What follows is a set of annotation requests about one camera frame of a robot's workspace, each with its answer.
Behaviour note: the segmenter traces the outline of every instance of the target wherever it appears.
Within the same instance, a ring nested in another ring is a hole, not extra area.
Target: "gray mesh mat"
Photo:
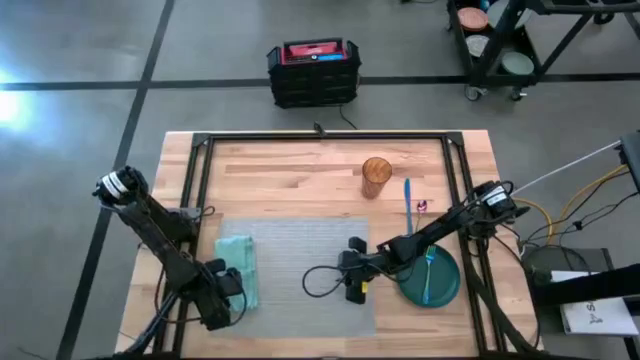
[[[366,218],[224,219],[220,237],[250,235],[255,242],[259,305],[216,336],[344,337],[375,335],[371,287],[365,305],[348,302],[341,285],[331,295],[312,298],[302,275],[315,265],[337,265],[351,236],[368,238]],[[307,278],[312,293],[336,284],[340,273],[317,270]]]

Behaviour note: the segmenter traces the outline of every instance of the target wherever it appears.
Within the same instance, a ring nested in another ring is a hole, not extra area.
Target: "cart wheel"
[[[478,101],[480,100],[482,95],[484,95],[484,92],[481,89],[478,89],[477,87],[470,86],[470,85],[464,86],[464,96],[469,101]]]
[[[613,13],[596,14],[593,17],[593,23],[597,25],[608,24],[613,20]]]
[[[509,98],[511,98],[512,101],[520,101],[525,96],[527,96],[527,94],[523,93],[521,88],[513,88]]]

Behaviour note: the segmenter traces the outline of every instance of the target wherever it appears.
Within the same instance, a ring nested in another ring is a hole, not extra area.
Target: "orange cup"
[[[383,158],[372,157],[362,165],[362,196],[375,199],[391,178],[391,164]]]

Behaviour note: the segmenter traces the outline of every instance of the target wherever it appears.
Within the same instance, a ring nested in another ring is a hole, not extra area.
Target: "green plate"
[[[424,254],[416,259],[413,274],[409,280],[398,284],[402,294],[412,303],[421,307],[441,307],[453,300],[460,289],[460,269],[451,254],[438,245],[435,259],[431,263],[431,284],[429,303],[425,304],[422,295],[427,280],[427,259]],[[404,279],[411,273],[411,268],[405,269],[397,276]]]

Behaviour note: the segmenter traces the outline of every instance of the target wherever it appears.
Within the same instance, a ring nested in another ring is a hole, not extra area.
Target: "wooden table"
[[[466,152],[474,185],[497,180],[498,170],[486,131],[464,131]],[[169,132],[165,136],[153,196],[165,207],[178,207],[189,157],[192,133]],[[361,167],[372,156],[393,165],[393,177],[375,200],[360,194]],[[455,164],[462,184],[459,164]],[[217,141],[205,205],[216,214],[205,218],[198,259],[213,257],[213,242],[224,217],[348,217],[369,219],[369,243],[384,242],[406,230],[403,182],[411,178],[412,198],[428,201],[427,224],[451,206],[442,148],[431,140],[304,140]],[[195,204],[193,191],[191,204]],[[502,229],[499,236],[514,250],[515,239]],[[458,261],[456,235],[438,243]],[[499,303],[526,339],[533,339],[536,321],[524,274],[512,255],[492,242],[489,259]],[[160,264],[149,251],[140,250],[124,311],[117,350],[137,336],[154,314],[153,296]],[[409,304],[396,286],[378,277],[371,282],[375,296],[374,337],[354,338],[218,338],[198,323],[185,331],[184,357],[320,357],[476,356],[477,349],[466,286],[447,306],[422,309]],[[489,348],[495,348],[488,312],[481,305]],[[191,306],[189,317],[197,316]],[[168,329],[166,346],[171,345]]]

